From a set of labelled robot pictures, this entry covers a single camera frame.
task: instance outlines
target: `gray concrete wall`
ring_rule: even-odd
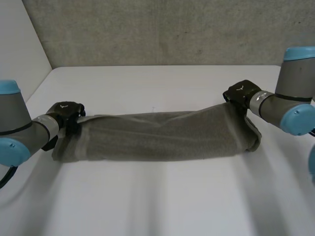
[[[53,68],[280,64],[315,0],[23,0]]]

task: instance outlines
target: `white wall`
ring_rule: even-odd
[[[0,80],[16,80],[27,101],[51,71],[21,0],[0,0]],[[8,168],[0,165],[0,178]]]

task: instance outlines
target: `table surface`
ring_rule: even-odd
[[[199,110],[248,79],[274,91],[278,66],[116,66],[53,70],[27,102],[88,115]],[[313,236],[311,136],[293,137],[249,112],[254,153],[182,162],[54,162],[39,151],[0,192],[1,235]]]

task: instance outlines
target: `blue joint cap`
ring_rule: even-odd
[[[315,127],[315,107],[301,104],[288,110],[282,117],[280,128],[292,135],[304,135]]]
[[[288,48],[283,60],[301,60],[315,58],[315,46]]]
[[[315,181],[315,145],[313,146],[309,157],[309,171]]]
[[[0,164],[5,166],[19,166],[31,157],[28,148],[21,142],[0,138]]]
[[[15,80],[0,80],[0,95],[19,93],[19,89]]]

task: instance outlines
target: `folded cloth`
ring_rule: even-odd
[[[81,130],[59,138],[53,159],[180,161],[255,151],[261,139],[246,111],[223,103],[194,112],[91,116]]]

